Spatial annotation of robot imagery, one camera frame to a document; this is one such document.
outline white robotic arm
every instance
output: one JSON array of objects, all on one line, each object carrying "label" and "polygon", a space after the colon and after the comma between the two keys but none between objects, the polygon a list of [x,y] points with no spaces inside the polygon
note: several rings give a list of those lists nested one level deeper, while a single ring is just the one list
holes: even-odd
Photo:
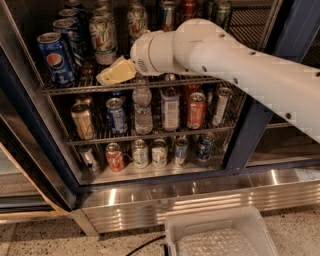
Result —
[{"label": "white robotic arm", "polygon": [[193,19],[174,32],[151,32],[130,52],[143,75],[223,79],[320,143],[320,70],[252,50],[214,23]]}]

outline plastic bottle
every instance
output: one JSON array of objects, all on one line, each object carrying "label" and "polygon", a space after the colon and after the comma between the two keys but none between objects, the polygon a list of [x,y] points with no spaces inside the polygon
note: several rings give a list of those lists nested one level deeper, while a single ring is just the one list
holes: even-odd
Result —
[{"label": "plastic bottle", "polygon": [[152,93],[146,85],[138,86],[133,90],[134,123],[137,134],[148,134],[152,131]]}]

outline silver can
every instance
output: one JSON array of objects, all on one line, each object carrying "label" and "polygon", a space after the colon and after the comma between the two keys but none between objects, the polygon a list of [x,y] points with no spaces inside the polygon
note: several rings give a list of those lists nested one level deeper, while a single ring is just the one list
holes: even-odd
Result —
[{"label": "silver can", "polygon": [[84,103],[74,104],[71,108],[71,116],[81,139],[92,140],[95,138],[95,126],[89,105]]},{"label": "silver can", "polygon": [[168,146],[163,139],[156,139],[152,144],[152,164],[156,168],[163,168],[168,163]]},{"label": "silver can", "polygon": [[214,114],[212,118],[212,124],[218,126],[223,123],[226,117],[227,110],[229,108],[233,91],[227,87],[220,87],[217,89]]},{"label": "silver can", "polygon": [[78,148],[78,151],[82,157],[83,162],[86,164],[90,171],[99,171],[99,163],[92,153],[92,146],[82,145]]},{"label": "silver can", "polygon": [[96,61],[100,65],[111,65],[117,59],[117,40],[112,21],[104,16],[93,17],[89,30]]},{"label": "silver can", "polygon": [[138,169],[146,168],[149,164],[148,146],[144,140],[136,140],[132,145],[133,165]]},{"label": "silver can", "polygon": [[129,5],[127,14],[130,46],[148,30],[148,14],[146,8],[139,3]]},{"label": "silver can", "polygon": [[174,154],[174,163],[178,167],[182,167],[185,165],[187,158],[189,141],[187,138],[178,138],[176,141],[176,151]]}]

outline floor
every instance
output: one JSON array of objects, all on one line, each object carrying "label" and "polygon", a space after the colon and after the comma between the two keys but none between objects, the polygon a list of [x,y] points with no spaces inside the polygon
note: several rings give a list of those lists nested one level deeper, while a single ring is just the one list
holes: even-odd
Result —
[{"label": "floor", "polygon": [[[280,256],[320,255],[320,205],[262,213]],[[70,219],[0,225],[0,256],[163,256],[161,238],[130,254],[140,245],[164,235],[164,227],[86,237]]]}]

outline black cable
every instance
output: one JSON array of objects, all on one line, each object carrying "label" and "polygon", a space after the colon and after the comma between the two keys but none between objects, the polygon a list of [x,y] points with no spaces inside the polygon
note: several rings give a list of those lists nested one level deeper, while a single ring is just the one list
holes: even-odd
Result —
[{"label": "black cable", "polygon": [[158,240],[161,240],[161,239],[163,239],[163,238],[165,238],[165,237],[166,237],[165,235],[156,237],[156,238],[154,238],[154,239],[152,239],[152,240],[150,240],[150,241],[148,241],[148,242],[140,245],[139,247],[137,247],[137,248],[134,249],[133,251],[131,251],[131,252],[129,252],[128,254],[126,254],[126,256],[131,256],[132,254],[136,253],[137,251],[141,250],[142,248],[146,247],[147,245],[152,244],[152,243],[154,243],[154,242],[156,242],[156,241],[158,241]]}]

